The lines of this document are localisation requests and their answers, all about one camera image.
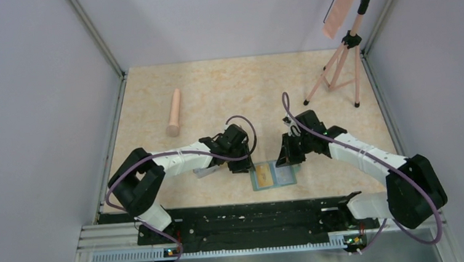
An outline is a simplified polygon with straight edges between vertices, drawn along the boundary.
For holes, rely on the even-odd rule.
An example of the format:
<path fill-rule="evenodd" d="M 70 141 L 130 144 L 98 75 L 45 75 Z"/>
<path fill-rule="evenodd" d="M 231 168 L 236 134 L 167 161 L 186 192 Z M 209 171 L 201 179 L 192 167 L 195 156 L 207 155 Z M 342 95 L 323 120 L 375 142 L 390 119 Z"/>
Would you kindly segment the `silver VIP credit card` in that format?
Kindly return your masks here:
<path fill-rule="evenodd" d="M 291 185 L 295 182 L 295 175 L 291 166 L 276 167 L 275 174 L 279 185 Z"/>

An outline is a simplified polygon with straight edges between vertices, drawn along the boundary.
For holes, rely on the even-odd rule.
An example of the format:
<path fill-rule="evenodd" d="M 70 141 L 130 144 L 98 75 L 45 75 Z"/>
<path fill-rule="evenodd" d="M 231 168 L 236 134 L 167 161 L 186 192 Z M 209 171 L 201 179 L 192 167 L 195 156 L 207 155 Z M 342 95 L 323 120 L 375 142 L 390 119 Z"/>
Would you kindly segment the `gold credit card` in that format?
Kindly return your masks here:
<path fill-rule="evenodd" d="M 273 176 L 269 163 L 257 165 L 255 169 L 255 179 L 258 188 L 273 186 Z"/>

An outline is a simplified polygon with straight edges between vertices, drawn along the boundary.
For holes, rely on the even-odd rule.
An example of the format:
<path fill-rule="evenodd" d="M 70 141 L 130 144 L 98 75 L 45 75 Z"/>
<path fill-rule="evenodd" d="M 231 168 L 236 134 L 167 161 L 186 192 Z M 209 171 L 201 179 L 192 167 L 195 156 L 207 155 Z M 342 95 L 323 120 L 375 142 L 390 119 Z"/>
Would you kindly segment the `clear plastic card box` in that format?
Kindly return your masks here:
<path fill-rule="evenodd" d="M 218 169 L 220 169 L 220 167 L 215 165 L 209 168 L 194 169 L 193 173 L 196 175 L 197 179 L 201 179 L 208 175 L 211 175 L 212 173 L 215 173 Z"/>

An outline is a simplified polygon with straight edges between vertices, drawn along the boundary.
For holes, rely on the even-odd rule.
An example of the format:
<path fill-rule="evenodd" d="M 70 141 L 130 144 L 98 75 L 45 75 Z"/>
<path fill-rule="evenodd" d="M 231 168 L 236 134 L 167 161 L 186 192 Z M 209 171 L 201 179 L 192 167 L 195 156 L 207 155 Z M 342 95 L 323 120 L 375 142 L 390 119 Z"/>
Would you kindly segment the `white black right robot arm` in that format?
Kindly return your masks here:
<path fill-rule="evenodd" d="M 392 219 L 400 227 L 415 229 L 429 218 L 442 225 L 440 208 L 447 196 L 429 160 L 422 155 L 400 156 L 367 144 L 344 128 L 327 128 L 312 110 L 283 122 L 289 130 L 282 136 L 277 167 L 304 162 L 308 153 L 346 162 L 381 183 L 379 193 L 354 192 L 340 202 L 338 221 L 354 229 L 363 219 Z"/>

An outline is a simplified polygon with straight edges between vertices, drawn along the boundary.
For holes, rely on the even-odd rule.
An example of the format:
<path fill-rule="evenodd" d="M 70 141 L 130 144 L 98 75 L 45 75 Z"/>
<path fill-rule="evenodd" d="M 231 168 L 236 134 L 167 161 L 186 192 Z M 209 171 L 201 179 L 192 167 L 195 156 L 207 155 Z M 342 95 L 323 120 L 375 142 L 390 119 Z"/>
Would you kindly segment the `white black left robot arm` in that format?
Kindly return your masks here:
<path fill-rule="evenodd" d="M 171 216 L 157 202 L 163 181 L 186 172 L 208 175 L 226 164 L 233 173 L 247 173 L 250 159 L 249 136 L 242 127 L 231 124 L 215 137 L 165 152 L 133 150 L 108 181 L 107 196 L 114 196 L 118 209 L 151 226 L 152 236 L 169 242 L 175 236 Z"/>

